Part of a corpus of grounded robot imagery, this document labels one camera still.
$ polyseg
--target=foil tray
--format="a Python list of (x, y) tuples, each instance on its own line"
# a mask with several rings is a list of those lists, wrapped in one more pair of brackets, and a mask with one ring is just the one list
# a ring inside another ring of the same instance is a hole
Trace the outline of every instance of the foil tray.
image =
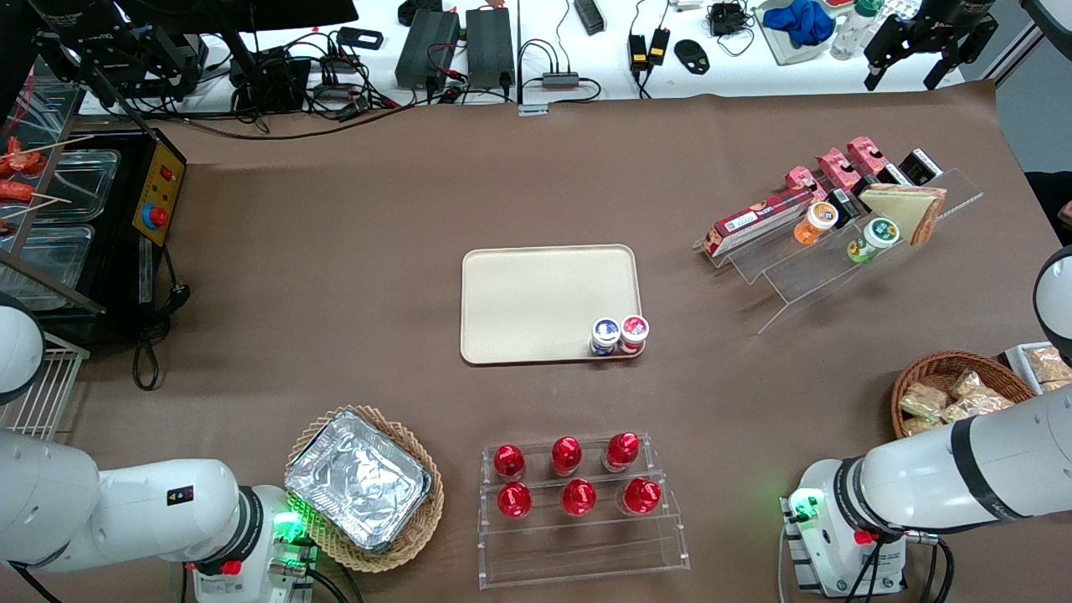
[(432, 475), (352, 411), (321, 428), (294, 460), (284, 485), (363, 550), (387, 550), (428, 497)]

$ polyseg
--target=red bottle cap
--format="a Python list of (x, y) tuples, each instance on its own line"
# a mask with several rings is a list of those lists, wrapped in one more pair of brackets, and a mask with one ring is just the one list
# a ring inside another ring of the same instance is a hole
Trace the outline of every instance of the red bottle cap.
[(607, 444), (606, 466), (610, 471), (624, 471), (629, 465), (637, 460), (640, 454), (640, 438), (631, 431), (619, 433), (610, 439)]
[(520, 479), (525, 470), (525, 455), (521, 454), (521, 448), (512, 444), (498, 446), (495, 451), (495, 473), (503, 479)]
[(510, 482), (498, 490), (498, 510), (511, 519), (528, 515), (533, 508), (533, 497), (521, 482)]
[(562, 489), (562, 510), (580, 517), (596, 506), (596, 489), (584, 480), (572, 480)]
[(637, 477), (629, 482), (622, 492), (622, 504), (625, 511), (644, 515), (655, 511), (662, 498), (662, 488), (651, 480)]
[(581, 444), (574, 438), (560, 438), (551, 446), (551, 469), (562, 476), (569, 475), (581, 464)]

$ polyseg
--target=acrylic display stand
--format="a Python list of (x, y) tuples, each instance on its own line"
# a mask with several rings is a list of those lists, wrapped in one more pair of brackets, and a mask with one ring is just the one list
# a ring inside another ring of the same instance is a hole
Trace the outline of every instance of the acrylic display stand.
[[(622, 473), (610, 473), (600, 460), (609, 438), (581, 440), (581, 465), (569, 477), (551, 471), (551, 442), (521, 445), (532, 510), (521, 519), (498, 511), (498, 490), (506, 481), (492, 466), (496, 447), (483, 450), (477, 553), (480, 589), (547, 584), (594, 577), (687, 570), (684, 526), (678, 501), (667, 483), (651, 438), (640, 435), (640, 456)], [(571, 517), (562, 511), (562, 488), (574, 479), (587, 480), (596, 506)], [(617, 509), (619, 492), (636, 477), (659, 484), (658, 509), (639, 517)]]
[[(819, 182), (830, 190), (830, 183), (825, 178), (819, 178)], [(946, 204), (942, 206), (934, 236), (941, 236), (941, 220), (983, 196), (983, 193), (959, 170), (946, 172), (924, 186), (947, 191)], [(833, 293), (860, 270), (874, 266), (887, 254), (908, 247), (902, 245), (904, 239), (898, 239), (893, 248), (882, 252), (869, 263), (852, 262), (846, 248), (850, 241), (860, 236), (861, 230), (876, 216), (863, 214), (840, 230), (828, 231), (813, 245), (802, 245), (796, 241), (793, 237), (793, 227), (800, 220), (793, 220), (738, 249), (711, 258), (711, 261), (716, 268), (732, 264), (748, 284), (765, 281), (781, 298), (781, 309), (759, 329), (759, 333), (763, 333), (779, 319), (792, 315)], [(697, 241), (694, 249), (703, 252), (700, 242)]]

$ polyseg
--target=woven tray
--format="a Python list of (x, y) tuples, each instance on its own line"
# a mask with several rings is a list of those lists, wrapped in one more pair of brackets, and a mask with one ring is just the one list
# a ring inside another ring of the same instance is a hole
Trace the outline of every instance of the woven tray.
[(304, 525), (306, 531), (309, 532), (313, 542), (319, 545), (324, 553), (327, 553), (341, 565), (345, 565), (351, 570), (373, 573), (386, 572), (412, 560), (420, 553), (420, 549), (425, 548), (428, 541), (432, 539), (432, 533), (435, 532), (435, 527), (440, 524), (440, 517), (443, 516), (443, 476), (440, 475), (440, 470), (436, 469), (435, 462), (429, 456), (425, 446), (420, 445), (417, 438), (405, 426), (401, 423), (388, 422), (379, 413), (379, 410), (372, 407), (352, 406), (339, 407), (312, 423), (309, 429), (306, 429), (301, 433), (301, 437), (298, 438), (297, 443), (294, 444), (294, 450), (286, 461), (288, 469), (298, 454), (304, 450), (309, 441), (319, 432), (321, 428), (327, 422), (334, 418), (336, 414), (344, 410), (353, 411), (354, 414), (371, 423), (376, 429), (379, 429), (396, 444), (410, 453), (417, 462), (425, 466), (425, 469), (428, 469), (429, 473), (432, 474), (432, 491), (429, 492), (428, 499), (410, 517), (405, 527), (402, 528), (402, 532), (391, 543), (390, 548), (383, 555), (372, 555), (354, 546), (354, 543), (345, 533), (336, 527), (334, 524), (322, 517), (319, 513), (300, 498), (293, 494), (287, 494), (287, 497), (291, 508), (301, 517), (301, 523)]
[(907, 438), (908, 431), (905, 429), (905, 420), (909, 417), (905, 411), (900, 410), (897, 402), (905, 395), (908, 386), (914, 382), (929, 385), (940, 389), (947, 395), (956, 383), (956, 379), (966, 370), (973, 370), (979, 373), (983, 383), (1009, 398), (1014, 403), (1023, 402), (1034, 397), (1031, 387), (1015, 372), (1009, 370), (997, 361), (984, 358), (971, 352), (961, 350), (946, 350), (934, 352), (925, 356), (915, 358), (897, 377), (893, 384), (893, 393), (890, 396), (891, 412), (893, 416), (893, 430), (897, 438)]

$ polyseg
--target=brown tabletop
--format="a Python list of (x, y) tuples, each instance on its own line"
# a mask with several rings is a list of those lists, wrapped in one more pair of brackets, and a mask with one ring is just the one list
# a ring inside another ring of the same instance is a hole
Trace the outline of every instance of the brown tabletop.
[[(815, 460), (892, 439), (887, 392), (906, 364), (1042, 339), (1031, 286), (1057, 242), (986, 84), (559, 105), (524, 119), (512, 105), (437, 106), (287, 143), (165, 130), (193, 164), (170, 239), (193, 295), (160, 347), (163, 388), (134, 387), (129, 351), (98, 353), (69, 441), (102, 469), (215, 457), (242, 483), (281, 484), (311, 421), (339, 405), (378, 407), (435, 458), (446, 505), (415, 561), (359, 577), (369, 603), (774, 601), (778, 496)], [(861, 134), (898, 158), (923, 147), (985, 196), (925, 248), (757, 336), (774, 311), (770, 291), (716, 276), (693, 241), (793, 165)], [(599, 242), (636, 253), (652, 324), (643, 355), (598, 366), (461, 359), (467, 251)], [(479, 591), (480, 448), (624, 429), (650, 432), (659, 450), (691, 571)], [(1049, 517), (950, 536), (953, 600), (1067, 600), (1068, 530)], [(888, 601), (918, 599), (926, 554), (910, 550), (912, 589)], [(789, 574), (791, 600), (816, 599)], [(14, 593), (5, 601), (34, 599), (0, 575)], [(155, 559), (42, 579), (73, 603), (170, 601)]]

